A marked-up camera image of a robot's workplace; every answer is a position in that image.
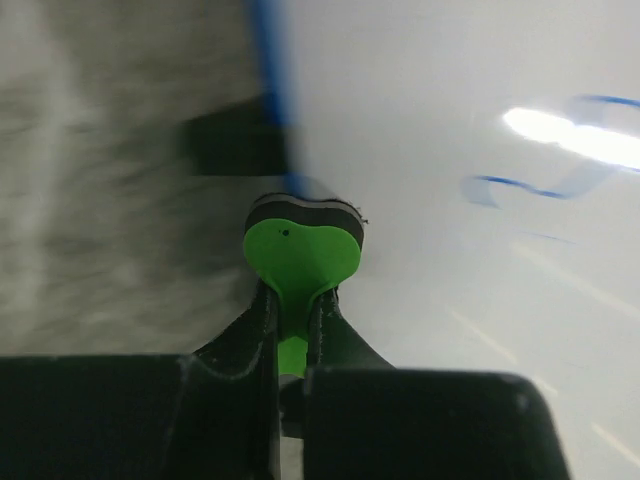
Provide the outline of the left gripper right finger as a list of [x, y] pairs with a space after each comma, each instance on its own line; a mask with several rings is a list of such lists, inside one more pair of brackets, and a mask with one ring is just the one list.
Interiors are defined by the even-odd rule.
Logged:
[[395, 370], [344, 318], [338, 288], [319, 295], [309, 315], [305, 376], [316, 367]]

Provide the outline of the blue framed whiteboard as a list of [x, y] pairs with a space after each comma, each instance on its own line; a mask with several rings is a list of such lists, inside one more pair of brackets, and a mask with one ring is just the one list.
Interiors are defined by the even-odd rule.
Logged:
[[296, 183], [367, 221], [344, 315], [397, 365], [530, 378], [574, 478], [637, 478], [638, 3], [265, 10]]

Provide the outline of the green whiteboard eraser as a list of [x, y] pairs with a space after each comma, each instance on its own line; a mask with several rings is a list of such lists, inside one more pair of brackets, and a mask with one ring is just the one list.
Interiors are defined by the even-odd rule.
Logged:
[[269, 193], [245, 221], [244, 256], [279, 300], [278, 361], [282, 374], [302, 376], [315, 300], [357, 271], [365, 221], [351, 204]]

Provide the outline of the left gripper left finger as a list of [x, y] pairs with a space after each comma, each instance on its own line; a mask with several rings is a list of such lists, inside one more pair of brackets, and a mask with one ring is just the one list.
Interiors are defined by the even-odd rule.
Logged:
[[225, 456], [249, 479], [280, 477], [278, 315], [276, 293], [260, 280], [247, 309], [196, 351], [222, 387], [215, 411]]

